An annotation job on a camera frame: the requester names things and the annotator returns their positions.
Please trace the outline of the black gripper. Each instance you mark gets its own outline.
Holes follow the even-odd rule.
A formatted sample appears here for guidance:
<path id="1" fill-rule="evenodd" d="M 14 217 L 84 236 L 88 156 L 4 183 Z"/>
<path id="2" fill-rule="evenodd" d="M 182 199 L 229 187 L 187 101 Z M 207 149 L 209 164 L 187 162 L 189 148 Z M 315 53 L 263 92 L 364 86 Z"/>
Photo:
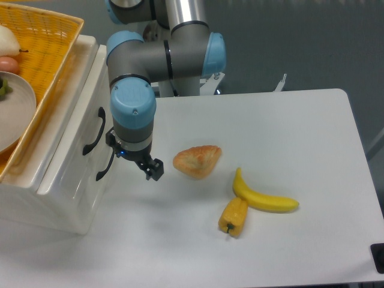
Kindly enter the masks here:
<path id="1" fill-rule="evenodd" d="M 114 154 L 119 158 L 133 161 L 140 170 L 144 171 L 146 180 L 153 179 L 158 181 L 164 174 L 164 164 L 161 160 L 152 159 L 150 153 L 152 149 L 152 133 L 144 140 L 139 142 L 126 142 L 122 140 L 111 128 L 106 133 L 106 144 L 112 148 Z"/>

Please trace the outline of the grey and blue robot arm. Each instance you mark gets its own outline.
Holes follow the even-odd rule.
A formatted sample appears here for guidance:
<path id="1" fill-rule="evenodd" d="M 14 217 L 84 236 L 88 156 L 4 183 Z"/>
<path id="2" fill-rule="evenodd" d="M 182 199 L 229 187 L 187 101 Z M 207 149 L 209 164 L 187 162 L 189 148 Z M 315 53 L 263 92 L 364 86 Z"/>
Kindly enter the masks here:
<path id="1" fill-rule="evenodd" d="M 107 1 L 110 18 L 129 24 L 156 21 L 168 38 L 146 41 L 131 31 L 107 41 L 110 111 L 106 143 L 114 157 L 136 163 L 147 179 L 163 175 L 162 161 L 150 155 L 157 107 L 152 83 L 201 79 L 226 67 L 223 36 L 210 31 L 203 1 Z"/>

